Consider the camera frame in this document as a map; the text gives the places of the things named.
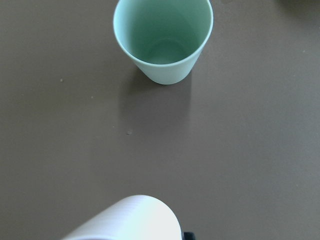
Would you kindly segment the white right gripper view finger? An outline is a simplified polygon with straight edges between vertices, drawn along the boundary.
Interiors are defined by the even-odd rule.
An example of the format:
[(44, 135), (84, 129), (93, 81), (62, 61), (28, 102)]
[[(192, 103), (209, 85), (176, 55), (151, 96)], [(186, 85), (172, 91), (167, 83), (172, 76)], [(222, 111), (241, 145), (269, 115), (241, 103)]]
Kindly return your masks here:
[(180, 240), (182, 229), (161, 200), (148, 195), (126, 197), (97, 214), (64, 240)]

